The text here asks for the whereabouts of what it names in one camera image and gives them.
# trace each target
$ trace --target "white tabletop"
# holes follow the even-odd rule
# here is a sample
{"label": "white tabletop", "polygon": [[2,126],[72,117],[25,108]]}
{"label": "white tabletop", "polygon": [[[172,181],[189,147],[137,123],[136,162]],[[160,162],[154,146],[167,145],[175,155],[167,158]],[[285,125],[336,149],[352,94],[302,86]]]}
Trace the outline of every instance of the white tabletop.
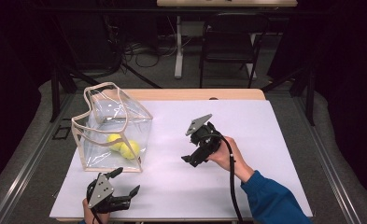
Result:
{"label": "white tabletop", "polygon": [[296,7],[296,0],[157,0],[159,7]]}
{"label": "white tabletop", "polygon": [[[210,121],[224,135],[235,139],[254,169],[292,191],[304,213],[311,209],[289,151],[268,101],[142,101],[153,115],[150,138],[143,157],[143,173],[122,173],[110,183],[114,196],[127,195],[140,185],[129,210],[111,217],[121,221],[237,220],[230,195],[229,173],[214,162],[196,168],[180,157],[196,146],[185,132],[193,119],[213,114]],[[83,218],[81,201],[87,186],[97,177],[84,172],[76,152],[50,216],[59,220]],[[251,218],[246,194],[235,179],[238,206],[243,218]]]}

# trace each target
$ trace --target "human hand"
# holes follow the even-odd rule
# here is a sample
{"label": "human hand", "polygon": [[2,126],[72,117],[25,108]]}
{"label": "human hand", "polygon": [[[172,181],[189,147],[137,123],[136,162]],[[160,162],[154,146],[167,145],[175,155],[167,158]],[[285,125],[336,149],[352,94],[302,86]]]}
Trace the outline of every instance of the human hand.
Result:
{"label": "human hand", "polygon": [[[88,207],[87,199],[83,200],[83,210],[84,210],[84,220],[87,224],[99,224],[96,218],[94,218],[91,209]],[[102,223],[106,224],[110,218],[110,213],[106,214],[98,214],[98,217],[101,219]]]}
{"label": "human hand", "polygon": [[[244,158],[242,157],[241,151],[239,150],[238,145],[235,143],[234,139],[228,136],[224,136],[224,138],[232,149],[233,159],[235,161],[234,174],[243,182],[247,182],[254,174],[253,169],[245,162]],[[224,141],[221,141],[219,149],[209,155],[207,159],[210,161],[214,161],[221,168],[230,171],[230,151]]]}

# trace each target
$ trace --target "desk in background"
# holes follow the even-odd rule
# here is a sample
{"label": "desk in background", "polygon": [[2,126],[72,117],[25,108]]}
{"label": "desk in background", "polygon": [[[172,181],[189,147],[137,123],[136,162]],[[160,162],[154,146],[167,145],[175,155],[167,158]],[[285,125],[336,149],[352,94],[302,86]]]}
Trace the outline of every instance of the desk in background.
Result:
{"label": "desk in background", "polygon": [[[157,0],[159,7],[296,7],[296,0]],[[182,78],[183,49],[181,19],[177,16],[176,22],[176,67],[175,78]],[[251,71],[253,64],[247,64]]]}
{"label": "desk in background", "polygon": [[[193,168],[180,157],[196,146],[185,136],[192,119],[212,113],[211,122],[233,136],[247,161],[289,188],[304,213],[312,216],[271,105],[260,90],[127,90],[154,116],[143,157],[143,173],[122,173],[110,183],[115,196],[141,185],[131,208],[111,214],[117,221],[234,221],[229,174],[214,162]],[[216,97],[219,100],[208,100]],[[83,217],[81,201],[96,172],[84,172],[76,151],[51,217]],[[247,196],[235,179],[238,206],[251,219]]]}

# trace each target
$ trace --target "black chair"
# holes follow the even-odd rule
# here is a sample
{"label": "black chair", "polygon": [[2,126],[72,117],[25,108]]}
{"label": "black chair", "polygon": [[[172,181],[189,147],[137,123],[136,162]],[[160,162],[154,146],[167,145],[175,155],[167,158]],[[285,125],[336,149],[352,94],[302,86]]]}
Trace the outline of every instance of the black chair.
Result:
{"label": "black chair", "polygon": [[[250,88],[256,68],[261,39],[267,32],[269,20],[262,14],[219,13],[204,24],[203,47],[200,58],[200,88],[203,87],[204,62],[208,63],[252,63],[248,74]],[[254,42],[252,34],[257,34]]]}

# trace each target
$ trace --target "tennis ball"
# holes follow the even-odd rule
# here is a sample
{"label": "tennis ball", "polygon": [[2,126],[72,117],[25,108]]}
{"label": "tennis ball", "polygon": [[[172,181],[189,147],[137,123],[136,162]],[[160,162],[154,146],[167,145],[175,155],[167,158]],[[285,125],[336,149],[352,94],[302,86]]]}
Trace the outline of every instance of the tennis ball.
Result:
{"label": "tennis ball", "polygon": [[[107,137],[106,141],[107,142],[113,142],[113,141],[115,141],[118,138],[121,138],[121,136],[119,134],[117,134],[117,133],[111,133]],[[118,142],[118,143],[116,143],[114,145],[111,145],[109,148],[112,149],[112,150],[114,150],[114,151],[120,151],[120,148],[121,148],[121,146],[122,146],[123,143],[124,142]]]}
{"label": "tennis ball", "polygon": [[[140,150],[139,144],[137,144],[137,142],[135,142],[134,140],[129,140],[128,142],[130,143],[131,148],[134,151],[134,154],[138,156],[139,150]],[[121,145],[120,154],[125,159],[128,159],[128,160],[134,159],[134,154],[131,152],[130,148],[125,143]]]}

